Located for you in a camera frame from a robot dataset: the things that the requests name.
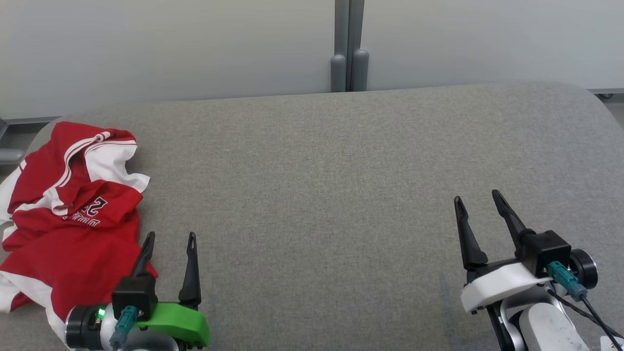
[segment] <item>teal connector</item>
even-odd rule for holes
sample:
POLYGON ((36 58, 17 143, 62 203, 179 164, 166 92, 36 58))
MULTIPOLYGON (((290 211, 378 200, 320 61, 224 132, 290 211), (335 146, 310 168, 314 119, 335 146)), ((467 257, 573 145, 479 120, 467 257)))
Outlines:
POLYGON ((565 268, 561 262, 553 261, 548 264, 548 275, 568 291, 572 299, 581 301, 581 296, 587 295, 587 289, 578 283, 578 279, 565 268))
POLYGON ((137 323, 139 317, 139 310, 134 306, 126 306, 119 316, 117 325, 115 325, 115 332, 110 337, 110 346, 113 350, 120 349, 121 346, 128 339, 128 333, 130 329, 134 328, 134 324, 137 323))

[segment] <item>cable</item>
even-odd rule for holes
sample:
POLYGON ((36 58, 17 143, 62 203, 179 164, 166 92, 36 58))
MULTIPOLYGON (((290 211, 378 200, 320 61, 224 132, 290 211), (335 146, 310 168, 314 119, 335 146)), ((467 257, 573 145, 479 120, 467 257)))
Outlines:
POLYGON ((596 321, 598 322, 598 325, 601 326, 602 330, 604 330, 605 333, 607 333, 607 336, 609 337, 611 342, 613 342, 613 346, 615 346, 615 348, 618 351, 622 351, 622 348, 620 347, 620 343, 617 342, 617 340, 615 340, 615 337, 613 337, 613 334, 609 331, 609 328, 607 327, 607 325, 602 321, 602 319, 600 319, 596 311, 593 309, 592 305, 587 300, 587 295, 581 295, 581 301, 583 301, 583 303, 585 304, 589 312, 592 313, 593 317, 596 318, 596 321))
MULTIPOLYGON (((570 307, 574 312, 582 315, 583 317, 591 320, 592 322, 594 322, 596 325, 602 327, 598 321, 596 320, 596 318, 594 318, 592 315, 590 315, 589 313, 583 311, 582 309, 578 308, 576 305, 572 304, 571 302, 568 302, 568 300, 564 299, 563 297, 557 295, 556 292, 554 292, 551 289, 546 289, 546 291, 555 299, 557 299, 559 302, 561 302, 562 305, 566 306, 566 307, 570 307)), ((618 338, 623 338, 622 335, 618 332, 616 332, 615 330, 613 330, 611 327, 609 327, 608 325, 605 324, 605 326, 609 329, 609 332, 611 332, 611 334, 617 336, 618 338)))

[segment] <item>jersey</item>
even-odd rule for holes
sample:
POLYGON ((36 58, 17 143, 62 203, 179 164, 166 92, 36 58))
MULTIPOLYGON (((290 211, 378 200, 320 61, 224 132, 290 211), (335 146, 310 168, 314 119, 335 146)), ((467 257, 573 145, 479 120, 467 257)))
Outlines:
POLYGON ((0 310, 42 305, 65 341, 74 306, 110 302, 140 251, 136 206, 149 177, 125 170, 136 149, 130 132, 59 122, 0 185, 0 224, 13 221, 2 237, 0 310))

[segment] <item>printed number on shirt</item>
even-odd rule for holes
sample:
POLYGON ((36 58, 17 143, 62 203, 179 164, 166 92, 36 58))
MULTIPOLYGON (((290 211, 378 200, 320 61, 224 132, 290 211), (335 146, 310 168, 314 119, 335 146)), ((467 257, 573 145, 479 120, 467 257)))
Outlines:
POLYGON ((101 197, 95 199, 91 205, 85 206, 82 208, 82 211, 85 212, 89 217, 93 217, 98 213, 98 210, 104 207, 108 202, 101 197))

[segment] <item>white partition panel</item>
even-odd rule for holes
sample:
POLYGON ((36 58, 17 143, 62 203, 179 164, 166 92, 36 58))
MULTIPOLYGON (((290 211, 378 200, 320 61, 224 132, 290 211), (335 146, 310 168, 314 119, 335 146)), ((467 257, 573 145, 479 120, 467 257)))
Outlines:
POLYGON ((333 0, 0 0, 0 117, 329 92, 333 33, 333 0))
POLYGON ((624 1, 366 0, 368 89, 508 80, 624 88, 624 1))

